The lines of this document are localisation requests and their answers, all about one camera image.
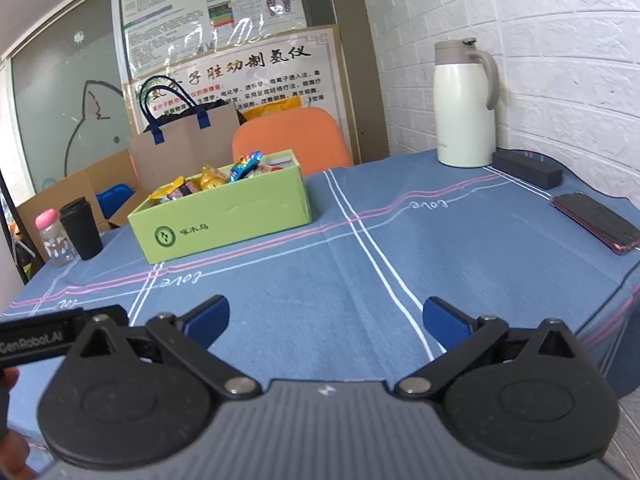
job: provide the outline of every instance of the picture on poster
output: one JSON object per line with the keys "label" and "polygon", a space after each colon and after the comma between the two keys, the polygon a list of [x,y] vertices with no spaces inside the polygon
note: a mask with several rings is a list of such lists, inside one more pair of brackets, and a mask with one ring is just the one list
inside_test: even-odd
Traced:
{"label": "picture on poster", "polygon": [[[222,99],[233,102],[241,112],[298,96],[304,107],[327,111],[351,146],[337,35],[335,27],[293,31],[217,54],[204,54],[156,75],[175,79],[199,104]],[[147,126],[137,104],[144,81],[129,85],[127,93],[139,132]],[[155,117],[180,113],[187,107],[163,90],[150,92],[146,98]]]}
{"label": "picture on poster", "polygon": [[130,78],[206,52],[305,28],[301,0],[120,0]]}

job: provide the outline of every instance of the black cup lid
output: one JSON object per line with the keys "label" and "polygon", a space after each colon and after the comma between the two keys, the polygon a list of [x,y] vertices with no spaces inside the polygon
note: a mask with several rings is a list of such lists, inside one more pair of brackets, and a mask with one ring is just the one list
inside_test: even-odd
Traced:
{"label": "black cup lid", "polygon": [[75,200],[69,202],[66,205],[63,205],[60,208],[60,218],[66,218],[73,214],[76,214],[78,211],[82,210],[88,205],[88,202],[84,196],[80,198],[76,198]]}

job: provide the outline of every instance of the black tumbler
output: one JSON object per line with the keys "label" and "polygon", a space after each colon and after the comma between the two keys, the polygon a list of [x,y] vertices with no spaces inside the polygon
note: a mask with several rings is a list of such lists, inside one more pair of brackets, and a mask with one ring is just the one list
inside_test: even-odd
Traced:
{"label": "black tumbler", "polygon": [[90,260],[102,250],[102,239],[95,225],[91,204],[83,196],[60,209],[60,223],[83,260]]}

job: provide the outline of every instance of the yellow bag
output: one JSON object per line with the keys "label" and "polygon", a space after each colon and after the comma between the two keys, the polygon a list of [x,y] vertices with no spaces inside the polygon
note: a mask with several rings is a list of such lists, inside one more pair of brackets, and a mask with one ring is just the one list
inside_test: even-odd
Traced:
{"label": "yellow bag", "polygon": [[262,117],[263,115],[276,114],[283,112],[284,110],[291,110],[292,108],[302,108],[302,99],[299,95],[282,99],[281,101],[274,101],[265,105],[256,106],[250,110],[242,112],[242,115],[250,121],[256,117]]}

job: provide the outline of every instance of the clear plastic bottle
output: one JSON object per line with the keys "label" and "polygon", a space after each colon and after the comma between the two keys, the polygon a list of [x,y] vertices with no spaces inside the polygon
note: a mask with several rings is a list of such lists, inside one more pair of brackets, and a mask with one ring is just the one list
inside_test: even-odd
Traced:
{"label": "clear plastic bottle", "polygon": [[76,257],[76,250],[69,241],[60,223],[60,215],[55,209],[47,209],[36,218],[36,227],[51,263],[62,267]]}

